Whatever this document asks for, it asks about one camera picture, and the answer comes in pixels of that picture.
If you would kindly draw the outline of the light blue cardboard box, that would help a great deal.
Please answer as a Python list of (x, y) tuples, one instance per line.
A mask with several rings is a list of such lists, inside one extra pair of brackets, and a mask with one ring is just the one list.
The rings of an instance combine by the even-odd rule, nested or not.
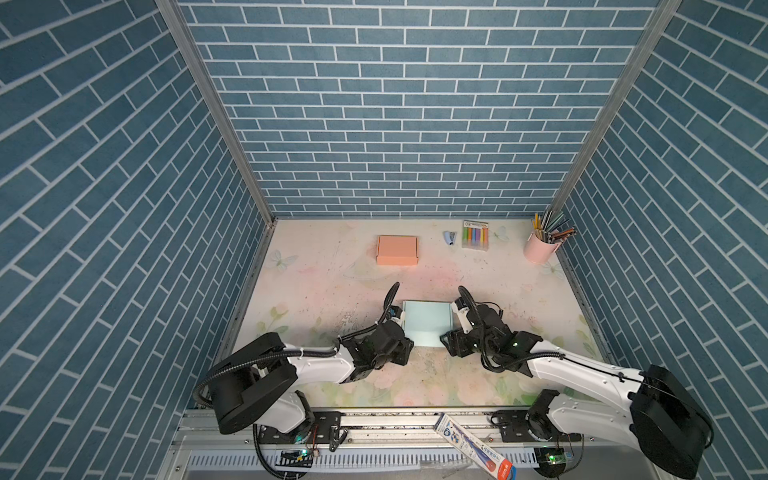
[(441, 348), (440, 337), (454, 328), (450, 303), (406, 300), (402, 326), (415, 347)]

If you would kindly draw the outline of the pink cardboard box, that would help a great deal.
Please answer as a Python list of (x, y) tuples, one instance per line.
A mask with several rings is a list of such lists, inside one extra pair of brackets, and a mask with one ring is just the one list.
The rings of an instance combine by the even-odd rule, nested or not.
[(415, 236), (381, 235), (378, 237), (376, 263), (380, 266), (414, 266), (418, 264), (418, 238)]

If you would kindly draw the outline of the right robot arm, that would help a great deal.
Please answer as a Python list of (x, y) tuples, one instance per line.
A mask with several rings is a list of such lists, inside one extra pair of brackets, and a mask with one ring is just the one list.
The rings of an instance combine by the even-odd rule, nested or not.
[(670, 370), (621, 367), (567, 351), (538, 334), (511, 330), (498, 305), (476, 301), (466, 287), (458, 292), (451, 307), (460, 326), (440, 337), (450, 356), (477, 354), (492, 373), (550, 383), (526, 413), (534, 438), (595, 436), (640, 451), (677, 478), (697, 476), (715, 428)]

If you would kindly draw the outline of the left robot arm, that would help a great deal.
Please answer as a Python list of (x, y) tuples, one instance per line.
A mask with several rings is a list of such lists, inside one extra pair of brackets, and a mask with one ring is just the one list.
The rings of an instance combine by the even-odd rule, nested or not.
[(193, 390), (194, 401), (214, 410), (219, 431), (272, 428), (290, 443), (313, 433), (316, 420), (304, 384), (347, 384), (393, 363), (405, 366), (414, 347), (394, 305), (400, 284), (387, 292), (380, 318), (371, 326), (335, 339), (326, 349), (286, 344), (268, 332), (211, 367)]

